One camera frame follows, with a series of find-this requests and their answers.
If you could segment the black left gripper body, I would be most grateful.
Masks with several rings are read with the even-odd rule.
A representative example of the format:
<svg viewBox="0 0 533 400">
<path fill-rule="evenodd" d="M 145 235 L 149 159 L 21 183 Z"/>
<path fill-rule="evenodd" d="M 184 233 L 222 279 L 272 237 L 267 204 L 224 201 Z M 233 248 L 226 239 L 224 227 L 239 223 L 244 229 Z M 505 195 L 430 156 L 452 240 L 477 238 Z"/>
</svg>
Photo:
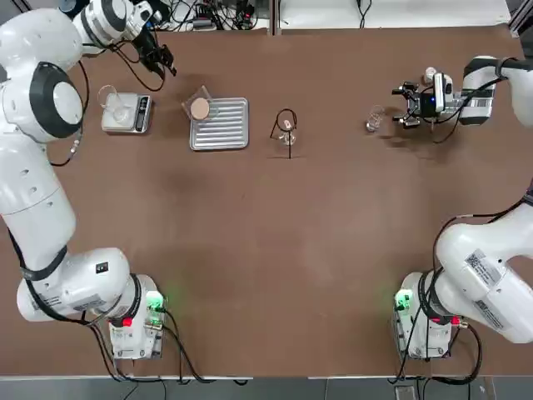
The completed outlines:
<svg viewBox="0 0 533 400">
<path fill-rule="evenodd" d="M 142 63 L 160 63 L 161 48 L 151 30 L 143 27 L 136 37 L 136 50 Z"/>
</svg>

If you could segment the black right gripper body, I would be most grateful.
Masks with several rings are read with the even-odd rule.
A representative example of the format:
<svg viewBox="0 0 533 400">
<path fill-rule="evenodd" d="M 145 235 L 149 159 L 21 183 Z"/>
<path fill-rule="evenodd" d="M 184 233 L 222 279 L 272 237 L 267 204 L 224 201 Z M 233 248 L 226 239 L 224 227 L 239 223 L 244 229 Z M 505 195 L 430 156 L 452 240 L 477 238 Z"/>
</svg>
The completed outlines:
<svg viewBox="0 0 533 400">
<path fill-rule="evenodd" d="M 415 92 L 410 95 L 411 118 L 436 118 L 435 96 L 428 92 Z"/>
</svg>

